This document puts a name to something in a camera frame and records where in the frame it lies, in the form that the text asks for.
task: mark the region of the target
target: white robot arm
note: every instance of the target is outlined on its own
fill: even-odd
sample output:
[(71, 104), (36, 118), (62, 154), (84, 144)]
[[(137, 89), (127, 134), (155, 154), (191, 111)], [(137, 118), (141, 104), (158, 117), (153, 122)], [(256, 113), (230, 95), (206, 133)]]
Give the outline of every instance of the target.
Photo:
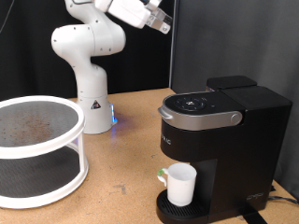
[(172, 19), (158, 8), (161, 2), (162, 0), (94, 0), (96, 8), (109, 12), (134, 27), (141, 29), (147, 24), (167, 34)]
[(65, 59), (75, 72), (77, 104), (83, 109), (86, 119), (85, 133), (106, 132), (117, 122), (113, 117), (113, 105), (107, 97), (107, 74), (103, 68), (91, 63), (91, 57), (118, 53), (125, 46), (124, 31), (105, 12), (135, 27), (142, 28), (147, 24), (166, 34), (170, 25), (163, 20), (169, 18), (158, 8), (161, 0), (151, 1), (155, 4), (144, 6), (139, 0), (65, 0), (69, 14), (85, 24), (57, 28), (52, 34), (51, 44), (56, 54)]

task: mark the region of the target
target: wall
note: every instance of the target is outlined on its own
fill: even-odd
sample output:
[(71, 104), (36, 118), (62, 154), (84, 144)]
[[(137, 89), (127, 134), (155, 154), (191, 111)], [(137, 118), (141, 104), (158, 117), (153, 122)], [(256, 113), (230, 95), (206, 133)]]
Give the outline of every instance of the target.
[(209, 77), (250, 77), (293, 101), (275, 174), (299, 199), (299, 2), (176, 1), (172, 89), (204, 91)]

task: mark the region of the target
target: white cup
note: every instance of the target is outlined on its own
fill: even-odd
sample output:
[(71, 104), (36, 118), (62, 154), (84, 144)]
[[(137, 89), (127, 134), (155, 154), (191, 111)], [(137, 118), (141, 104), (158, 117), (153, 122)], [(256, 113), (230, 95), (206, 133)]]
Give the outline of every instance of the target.
[(168, 175), (167, 198), (176, 206), (186, 206), (192, 202), (196, 170), (186, 163), (175, 163), (168, 169), (162, 168), (158, 171), (158, 178), (167, 186), (162, 174)]

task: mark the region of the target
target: blue led light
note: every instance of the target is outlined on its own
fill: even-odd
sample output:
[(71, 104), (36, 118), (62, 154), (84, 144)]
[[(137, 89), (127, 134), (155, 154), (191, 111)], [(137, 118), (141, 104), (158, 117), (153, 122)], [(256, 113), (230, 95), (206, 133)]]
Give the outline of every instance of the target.
[(111, 108), (112, 108), (112, 122), (115, 123), (118, 120), (114, 117), (114, 105), (111, 105)]

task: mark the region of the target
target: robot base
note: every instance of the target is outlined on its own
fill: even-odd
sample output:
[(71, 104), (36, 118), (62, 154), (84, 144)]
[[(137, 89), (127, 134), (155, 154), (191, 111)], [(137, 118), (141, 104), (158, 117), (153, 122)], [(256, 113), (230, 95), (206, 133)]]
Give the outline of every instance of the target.
[(117, 123), (113, 120), (112, 104), (108, 101), (107, 95), (97, 98), (79, 97), (77, 104), (82, 108), (86, 118), (84, 133), (104, 133)]

